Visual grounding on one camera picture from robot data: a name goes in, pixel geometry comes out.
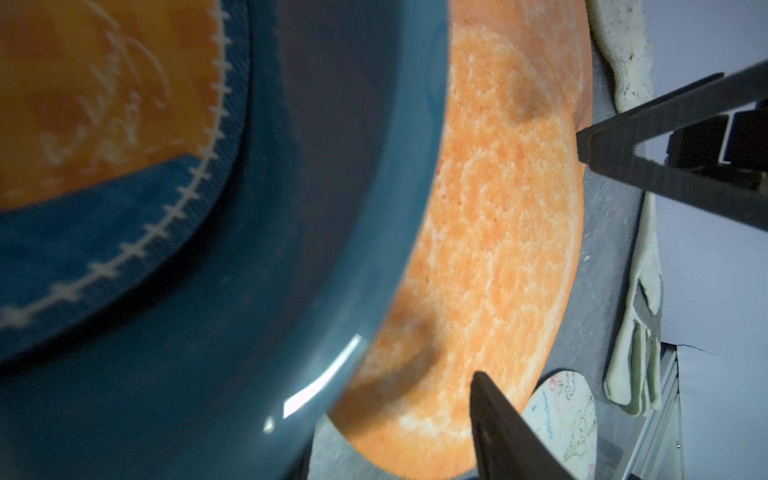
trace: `orange plate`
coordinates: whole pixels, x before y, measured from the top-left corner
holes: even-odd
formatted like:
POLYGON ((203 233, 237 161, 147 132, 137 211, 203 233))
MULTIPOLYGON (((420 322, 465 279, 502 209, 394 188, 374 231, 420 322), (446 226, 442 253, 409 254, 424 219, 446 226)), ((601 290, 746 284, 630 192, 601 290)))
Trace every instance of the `orange plate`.
POLYGON ((584 3, 454 1, 449 83, 422 232, 331 415, 368 460, 407 478, 472 468, 472 373, 485 370, 522 410, 557 335, 584 213, 584 3))

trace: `gray countertop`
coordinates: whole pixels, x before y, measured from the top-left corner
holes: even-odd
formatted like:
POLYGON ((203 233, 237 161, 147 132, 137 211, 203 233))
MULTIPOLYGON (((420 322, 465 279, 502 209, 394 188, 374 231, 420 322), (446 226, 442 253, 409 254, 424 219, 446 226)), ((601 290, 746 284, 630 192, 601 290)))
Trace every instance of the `gray countertop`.
MULTIPOLYGON (((594 123, 616 114, 607 65, 592 48, 594 123)), ((542 379, 562 369, 580 372, 589 382, 598 414, 597 479, 613 478, 625 450, 631 449, 642 418, 633 418, 603 393, 603 376, 624 308, 627 275, 637 230, 642 192, 587 171, 584 176, 584 237, 581 260, 558 338, 542 379)), ((461 478, 471 478, 469 472, 461 478)), ((328 418, 317 424, 310 480, 396 477, 366 461, 336 431, 328 418)))

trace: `orange fabric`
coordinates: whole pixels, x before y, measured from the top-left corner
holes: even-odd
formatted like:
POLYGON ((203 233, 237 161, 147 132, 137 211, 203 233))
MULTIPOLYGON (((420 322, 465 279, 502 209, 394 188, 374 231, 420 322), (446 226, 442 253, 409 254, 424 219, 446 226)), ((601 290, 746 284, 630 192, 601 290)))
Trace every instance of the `orange fabric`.
POLYGON ((216 0, 0 5, 0 209, 206 144, 216 0))

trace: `speckled pattern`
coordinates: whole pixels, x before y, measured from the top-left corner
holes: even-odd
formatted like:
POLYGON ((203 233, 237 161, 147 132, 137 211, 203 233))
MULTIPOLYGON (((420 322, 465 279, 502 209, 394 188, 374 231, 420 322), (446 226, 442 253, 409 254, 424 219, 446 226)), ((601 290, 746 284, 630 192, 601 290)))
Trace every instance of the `speckled pattern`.
POLYGON ((584 211, 574 119, 582 126, 591 116, 591 89, 583 92, 591 65, 559 61, 567 56, 550 44, 570 28, 561 48, 589 58, 585 12, 548 17, 498 0, 452 6, 449 99, 429 210, 388 318, 332 414, 368 460, 409 478, 450 478, 474 465, 475 370, 525 406, 568 301, 584 211), (559 18, 561 28, 533 35, 535 24, 520 24, 531 18, 559 18), (522 28, 502 28, 515 19, 522 28), (578 81, 569 83, 569 68, 578 81))

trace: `white wall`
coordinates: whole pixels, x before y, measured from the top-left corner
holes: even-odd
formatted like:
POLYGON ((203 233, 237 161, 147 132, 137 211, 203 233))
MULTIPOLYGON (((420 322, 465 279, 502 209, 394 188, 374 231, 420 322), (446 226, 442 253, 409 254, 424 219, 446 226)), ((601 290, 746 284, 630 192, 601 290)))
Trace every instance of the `white wall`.
MULTIPOLYGON (((767 0, 645 0, 660 96, 768 58, 767 0)), ((646 144, 661 159, 666 142, 646 144)), ((768 478, 768 233, 657 198, 686 478, 768 478)))

